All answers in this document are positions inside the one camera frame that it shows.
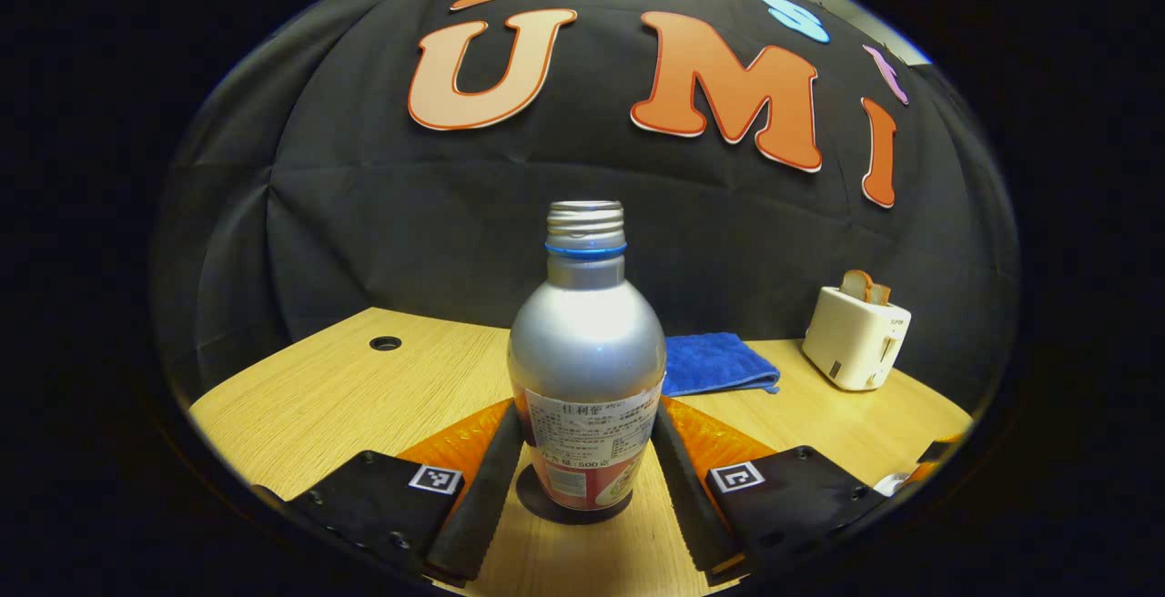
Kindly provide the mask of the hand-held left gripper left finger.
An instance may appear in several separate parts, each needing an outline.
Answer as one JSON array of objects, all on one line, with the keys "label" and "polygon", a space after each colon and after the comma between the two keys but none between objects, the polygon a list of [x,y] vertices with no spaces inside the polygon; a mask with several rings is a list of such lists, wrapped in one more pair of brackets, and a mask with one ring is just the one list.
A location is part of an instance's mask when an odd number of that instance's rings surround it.
[{"label": "hand-held left gripper left finger", "polygon": [[288,498],[257,494],[376,571],[463,587],[481,573],[522,447],[504,399],[398,454],[359,451]]}]

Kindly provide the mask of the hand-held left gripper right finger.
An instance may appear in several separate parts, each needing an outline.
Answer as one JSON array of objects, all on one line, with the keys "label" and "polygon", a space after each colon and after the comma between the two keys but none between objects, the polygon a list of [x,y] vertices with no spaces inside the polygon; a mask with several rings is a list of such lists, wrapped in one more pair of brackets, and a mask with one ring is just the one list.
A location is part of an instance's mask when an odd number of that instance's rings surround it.
[{"label": "hand-held left gripper right finger", "polygon": [[689,554],[711,584],[786,571],[889,501],[811,445],[774,450],[673,398],[661,398],[652,444]]}]

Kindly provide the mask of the dark round coaster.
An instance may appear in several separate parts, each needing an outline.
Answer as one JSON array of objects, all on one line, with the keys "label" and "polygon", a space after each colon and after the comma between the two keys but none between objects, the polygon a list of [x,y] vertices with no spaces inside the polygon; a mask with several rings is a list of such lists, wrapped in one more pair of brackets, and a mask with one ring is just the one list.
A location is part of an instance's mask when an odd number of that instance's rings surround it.
[{"label": "dark round coaster", "polygon": [[612,520],[628,510],[633,500],[633,491],[608,510],[566,510],[562,504],[553,501],[542,489],[541,477],[538,477],[534,464],[527,465],[518,473],[515,482],[515,492],[521,505],[532,515],[559,525],[585,526],[596,525]]}]

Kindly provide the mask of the silver water bottle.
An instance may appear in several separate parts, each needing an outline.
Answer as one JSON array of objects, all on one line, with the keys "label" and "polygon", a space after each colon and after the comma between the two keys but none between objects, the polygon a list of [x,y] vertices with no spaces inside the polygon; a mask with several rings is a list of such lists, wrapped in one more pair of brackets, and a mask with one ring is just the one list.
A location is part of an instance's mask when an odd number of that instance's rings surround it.
[{"label": "silver water bottle", "polygon": [[558,201],[546,227],[546,278],[509,330],[513,403],[549,501],[616,510],[654,434],[664,332],[624,274],[623,204]]}]

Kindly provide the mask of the blue towel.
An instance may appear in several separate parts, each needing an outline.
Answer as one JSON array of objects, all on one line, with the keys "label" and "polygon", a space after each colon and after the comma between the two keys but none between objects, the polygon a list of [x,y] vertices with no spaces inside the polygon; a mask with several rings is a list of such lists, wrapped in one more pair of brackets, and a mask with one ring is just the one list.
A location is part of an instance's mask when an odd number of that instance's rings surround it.
[{"label": "blue towel", "polygon": [[675,398],[734,389],[777,394],[781,370],[728,332],[665,339],[666,371],[662,394]]}]

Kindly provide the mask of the white toaster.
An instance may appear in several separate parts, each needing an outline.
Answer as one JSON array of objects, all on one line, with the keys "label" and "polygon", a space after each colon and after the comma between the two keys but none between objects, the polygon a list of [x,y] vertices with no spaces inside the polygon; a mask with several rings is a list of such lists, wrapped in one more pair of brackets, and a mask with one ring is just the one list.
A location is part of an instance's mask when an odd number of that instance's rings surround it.
[{"label": "white toaster", "polygon": [[898,305],[871,304],[836,287],[822,287],[802,351],[838,389],[881,389],[911,319],[912,314]]}]

